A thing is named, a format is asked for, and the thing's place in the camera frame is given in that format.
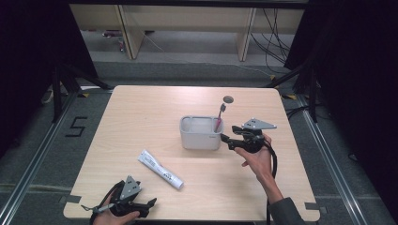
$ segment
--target floor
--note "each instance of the floor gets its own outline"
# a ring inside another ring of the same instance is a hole
[[[279,60],[265,54],[252,38],[248,49],[248,56],[244,62],[240,62],[238,61],[235,36],[233,34],[166,31],[146,32],[146,37],[141,46],[138,57],[134,60],[130,60],[126,56],[125,52],[120,49],[120,42],[122,41],[120,37],[104,37],[102,33],[103,31],[82,31],[82,36],[86,42],[87,49],[89,50],[94,62],[233,65],[247,69],[251,69],[250,67],[252,66],[269,66],[271,68],[283,66],[283,51],[279,46],[268,46],[265,39],[269,38],[270,35],[265,35],[263,37],[261,34],[254,34],[254,37],[261,42],[263,46],[278,55],[280,58]],[[280,39],[287,47],[291,45],[293,38],[294,36],[292,35],[280,35]],[[51,111],[43,109],[42,113],[51,114]],[[299,148],[304,145],[308,146],[308,139],[304,139],[302,137],[316,137],[316,134],[311,133],[311,130],[320,129],[323,131],[321,136],[327,140],[329,144],[325,147],[322,145],[322,142],[319,143],[313,139],[313,147],[304,149],[303,152],[300,152],[304,166],[310,177],[310,183],[314,190],[315,198],[320,206],[321,219],[319,224],[395,224],[390,218],[390,215],[380,198],[373,190],[372,184],[367,180],[366,175],[355,160],[352,160],[347,156],[349,150],[346,149],[346,146],[342,141],[342,137],[336,135],[338,131],[336,131],[336,127],[329,119],[327,110],[320,109],[317,111],[317,115],[320,117],[320,122],[315,125],[316,128],[302,130],[302,135],[296,136],[295,134],[295,137]],[[42,121],[35,121],[36,125],[33,126],[41,126],[38,130],[42,130],[42,133],[39,133],[38,136],[44,137],[45,131],[49,128],[49,125],[41,122]],[[305,124],[308,124],[308,127],[313,126],[311,125],[311,122],[305,118],[305,115],[292,118],[292,129],[298,129],[297,126]],[[40,140],[35,140],[31,143],[26,143],[26,147],[36,146],[39,141]],[[333,167],[334,164],[329,164],[324,161],[325,158],[328,158],[328,148],[336,150],[333,157],[338,161],[337,171],[345,177],[347,183],[346,186],[343,184],[341,187],[349,187],[350,189],[348,191],[344,189],[341,190],[335,185],[335,176],[330,172],[330,170],[332,170],[330,167]],[[27,165],[28,163],[29,161],[27,160],[22,164]],[[8,165],[4,163],[4,160],[3,165],[2,161],[0,161],[0,165],[4,171],[7,170]],[[51,165],[45,165],[43,169],[50,170],[50,166]],[[21,174],[23,173],[23,170],[24,167],[18,168],[18,171],[15,172],[15,174]],[[16,184],[19,176],[12,176],[10,174],[2,176],[0,173],[0,177],[7,178],[2,180],[1,183],[3,184]],[[62,180],[62,172],[58,172],[55,179]],[[9,193],[12,189],[13,185],[3,185],[0,186],[0,193]],[[42,187],[31,187],[30,191],[36,191],[35,193],[37,193],[37,195],[35,195],[33,200],[40,202]],[[70,191],[69,188],[60,189],[59,187],[54,187],[54,196],[56,196],[57,193],[68,193],[68,191]],[[360,203],[361,212],[365,215],[364,217],[367,222],[363,222],[360,219],[356,220],[355,215],[350,215],[351,211],[348,209],[350,202],[342,201],[342,193],[354,193],[354,198],[357,203]],[[7,195],[0,195],[0,202],[5,201],[6,199]],[[47,199],[46,201],[43,200],[41,203],[44,207],[46,204],[51,205]],[[21,210],[23,210],[23,213],[31,212],[31,214],[35,214],[35,212],[37,212],[36,210],[39,209],[31,208],[26,203],[22,204]],[[17,216],[13,221],[13,224],[22,224],[20,221],[24,220],[21,219],[21,216]],[[40,218],[36,217],[34,223],[40,224]]]

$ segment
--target cabinet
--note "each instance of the cabinet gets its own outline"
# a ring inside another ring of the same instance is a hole
[[[146,30],[235,33],[239,61],[245,61],[250,33],[272,33],[274,9],[252,7],[158,7],[70,4],[79,28],[121,30],[130,59],[138,56]],[[278,9],[279,34],[296,34],[303,10]]]

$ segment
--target fingers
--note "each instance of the fingers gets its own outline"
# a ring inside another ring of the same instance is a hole
[[[263,136],[268,143],[271,143],[272,139],[266,133],[263,133]]]
[[[140,216],[140,212],[139,211],[134,211],[134,212],[131,212],[131,213],[121,217],[121,220],[122,220],[122,222],[124,224],[124,223],[130,222],[132,220],[135,220],[139,216]]]

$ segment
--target wrist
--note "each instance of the wrist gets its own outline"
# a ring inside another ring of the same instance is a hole
[[[283,199],[283,195],[271,174],[262,175],[257,178],[267,194],[269,203],[273,204]]]

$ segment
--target white tube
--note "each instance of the white tube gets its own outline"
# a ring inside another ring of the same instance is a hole
[[[146,165],[153,172],[161,176],[174,188],[181,189],[182,186],[184,185],[184,182],[182,180],[180,180],[178,177],[176,177],[176,175],[172,174],[164,167],[162,167],[161,164],[154,157],[152,157],[150,153],[145,149],[138,157],[138,160],[142,162],[144,165]]]

